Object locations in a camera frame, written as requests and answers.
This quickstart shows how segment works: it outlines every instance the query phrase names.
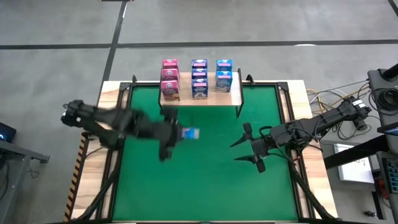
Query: concrete floor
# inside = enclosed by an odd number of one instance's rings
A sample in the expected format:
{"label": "concrete floor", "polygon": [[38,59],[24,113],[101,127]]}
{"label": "concrete floor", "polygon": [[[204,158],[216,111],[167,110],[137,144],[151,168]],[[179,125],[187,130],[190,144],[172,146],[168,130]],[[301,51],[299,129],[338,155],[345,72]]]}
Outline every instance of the concrete floor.
{"label": "concrete floor", "polygon": [[[120,7],[97,0],[2,0],[0,45],[110,44]],[[387,0],[136,0],[127,5],[119,43],[398,39],[396,27],[398,17]],[[0,121],[18,130],[16,144],[51,155],[47,165],[32,165],[40,177],[26,178],[13,223],[62,221],[81,131],[60,122],[62,104],[77,98],[96,103],[108,53],[0,50]],[[308,88],[323,90],[392,66],[398,45],[117,49],[109,80],[156,80],[160,59],[168,57],[179,58],[181,70],[193,58],[209,59],[210,67],[216,58],[231,58],[255,79],[302,79]],[[366,122],[374,129],[353,142],[377,136],[378,121]],[[347,125],[344,132],[350,131]],[[330,133],[326,139],[337,138]],[[361,214],[374,210],[370,192],[339,181],[331,187],[340,218],[393,223],[388,208],[388,221]]]}

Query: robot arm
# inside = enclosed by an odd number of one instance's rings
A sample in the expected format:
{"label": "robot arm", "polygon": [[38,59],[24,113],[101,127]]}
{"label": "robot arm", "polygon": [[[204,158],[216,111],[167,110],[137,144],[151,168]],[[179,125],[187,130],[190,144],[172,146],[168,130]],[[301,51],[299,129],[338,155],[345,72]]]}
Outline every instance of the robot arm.
{"label": "robot arm", "polygon": [[[110,110],[84,104],[82,100],[74,100],[64,105],[65,112],[62,123],[83,128],[99,137],[100,142],[107,147],[118,143],[120,134],[131,135],[139,139],[156,139],[160,142],[159,159],[171,158],[171,148],[187,135],[190,129],[185,129],[178,122],[178,111],[164,109],[160,113],[163,121],[151,121],[142,110],[130,108],[113,108]],[[108,124],[112,130],[104,129],[97,122]]]}
{"label": "robot arm", "polygon": [[[317,140],[318,135],[324,135],[334,125],[342,121],[354,121],[368,117],[371,109],[354,97],[347,98],[341,104],[326,113],[311,119],[299,119],[287,124],[270,127],[266,126],[259,130],[261,137],[253,138],[250,123],[244,123],[243,137],[231,147],[250,140],[253,155],[236,158],[239,161],[249,161],[257,165],[259,172],[266,170],[262,158],[270,155],[269,150],[289,145],[291,149],[303,149],[312,139]],[[269,134],[264,135],[262,130],[270,129]]]}

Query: cereal box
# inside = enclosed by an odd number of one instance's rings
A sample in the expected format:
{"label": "cereal box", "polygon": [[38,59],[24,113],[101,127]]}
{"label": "cereal box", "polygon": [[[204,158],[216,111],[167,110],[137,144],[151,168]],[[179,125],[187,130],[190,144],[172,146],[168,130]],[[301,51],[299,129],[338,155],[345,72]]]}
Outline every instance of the cereal box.
{"label": "cereal box", "polygon": [[166,68],[162,69],[162,80],[169,81],[169,80],[177,80],[179,81],[178,69],[176,68]]}
{"label": "cereal box", "polygon": [[216,91],[229,93],[232,85],[232,72],[218,71],[216,73]]}
{"label": "cereal box", "polygon": [[207,59],[192,60],[192,68],[207,68]]}
{"label": "cereal box", "polygon": [[230,59],[221,59],[216,61],[217,71],[229,71],[232,72],[232,60]]}
{"label": "cereal box", "polygon": [[207,68],[193,68],[192,78],[207,78]]}
{"label": "cereal box", "polygon": [[208,90],[207,78],[195,78],[192,80],[192,96],[194,100],[207,99]]}
{"label": "cereal box", "polygon": [[162,81],[161,88],[165,100],[180,100],[180,88],[178,86],[178,81]]}
{"label": "cereal box", "polygon": [[163,59],[162,68],[176,68],[178,69],[178,59]]}

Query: green mat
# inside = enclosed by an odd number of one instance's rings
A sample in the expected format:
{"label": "green mat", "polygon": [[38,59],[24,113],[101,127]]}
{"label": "green mat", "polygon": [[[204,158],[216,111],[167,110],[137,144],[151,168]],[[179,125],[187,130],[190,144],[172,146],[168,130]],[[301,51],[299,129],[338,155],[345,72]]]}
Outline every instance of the green mat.
{"label": "green mat", "polygon": [[[161,119],[157,87],[135,87],[132,107]],[[249,142],[229,146],[251,122],[281,123],[273,86],[244,87],[244,106],[237,119],[233,107],[181,107],[184,126],[200,128],[196,141],[182,141],[172,160],[159,162],[159,142],[128,138],[123,152],[113,220],[216,221],[297,220],[287,163],[265,159],[266,171],[233,159],[252,154]]]}

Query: pink cereal box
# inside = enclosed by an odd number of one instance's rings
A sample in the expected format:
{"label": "pink cereal box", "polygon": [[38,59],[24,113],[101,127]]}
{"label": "pink cereal box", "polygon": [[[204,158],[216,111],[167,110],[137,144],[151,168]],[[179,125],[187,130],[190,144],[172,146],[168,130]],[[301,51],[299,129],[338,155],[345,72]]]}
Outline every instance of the pink cereal box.
{"label": "pink cereal box", "polygon": [[162,80],[169,81],[169,80],[177,80],[179,81],[180,76],[178,75],[178,69],[176,68],[166,68],[162,69]]}
{"label": "pink cereal box", "polygon": [[163,59],[162,68],[176,68],[178,69],[178,59]]}
{"label": "pink cereal box", "polygon": [[165,100],[175,101],[180,100],[180,88],[178,81],[162,81],[162,93]]}

